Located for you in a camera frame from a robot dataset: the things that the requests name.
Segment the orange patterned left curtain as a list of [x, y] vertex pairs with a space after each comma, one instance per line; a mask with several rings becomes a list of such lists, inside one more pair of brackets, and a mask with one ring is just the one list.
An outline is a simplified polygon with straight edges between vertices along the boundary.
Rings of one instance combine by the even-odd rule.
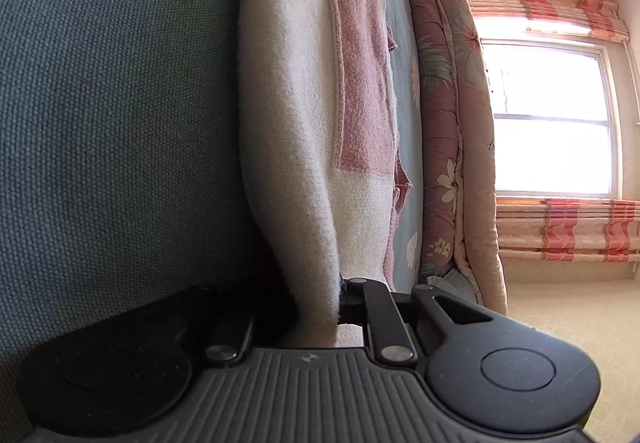
[[468, 0], [474, 18], [521, 32], [588, 38], [613, 43], [629, 41], [618, 5], [607, 0]]

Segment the folded pink floral quilt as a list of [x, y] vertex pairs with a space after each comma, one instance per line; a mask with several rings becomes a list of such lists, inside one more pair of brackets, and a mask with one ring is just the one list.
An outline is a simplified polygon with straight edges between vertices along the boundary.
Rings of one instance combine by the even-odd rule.
[[457, 269], [506, 313], [496, 225], [495, 130], [468, 0], [409, 0], [422, 129], [419, 279]]

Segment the blue floral bed sheet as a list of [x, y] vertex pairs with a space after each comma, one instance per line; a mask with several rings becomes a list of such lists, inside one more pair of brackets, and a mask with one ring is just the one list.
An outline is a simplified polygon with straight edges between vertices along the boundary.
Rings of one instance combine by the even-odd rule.
[[1, 437], [51, 337], [243, 248], [239, 0], [1, 0]]

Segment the pink and cream sweater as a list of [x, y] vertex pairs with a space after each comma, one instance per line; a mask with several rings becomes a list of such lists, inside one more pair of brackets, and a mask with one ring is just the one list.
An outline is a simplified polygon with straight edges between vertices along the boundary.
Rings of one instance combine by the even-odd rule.
[[299, 308], [292, 345], [334, 345], [342, 281], [390, 283], [409, 184], [385, 0], [241, 0], [250, 204]]

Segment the grey-green flower pillow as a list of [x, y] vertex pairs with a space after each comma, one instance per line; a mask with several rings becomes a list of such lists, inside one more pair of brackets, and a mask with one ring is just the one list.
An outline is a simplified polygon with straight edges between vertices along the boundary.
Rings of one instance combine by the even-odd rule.
[[479, 304], [474, 287], [459, 270], [450, 269], [444, 276], [438, 276], [430, 272], [421, 274], [422, 283], [433, 286], [450, 293], [460, 299]]

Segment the orange patterned curtain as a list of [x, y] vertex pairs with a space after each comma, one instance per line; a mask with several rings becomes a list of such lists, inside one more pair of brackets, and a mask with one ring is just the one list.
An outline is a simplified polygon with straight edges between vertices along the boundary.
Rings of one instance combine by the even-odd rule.
[[500, 197], [496, 225], [503, 259], [639, 261], [636, 200]]
[[618, 5], [607, 0], [468, 0], [474, 18], [521, 32], [588, 38], [613, 43], [629, 41]]

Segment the orange patterned right curtain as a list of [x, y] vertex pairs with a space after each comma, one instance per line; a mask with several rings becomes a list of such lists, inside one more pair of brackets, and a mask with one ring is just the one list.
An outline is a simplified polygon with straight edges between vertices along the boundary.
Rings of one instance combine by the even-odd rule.
[[639, 261], [636, 200], [500, 197], [496, 225], [503, 259]]

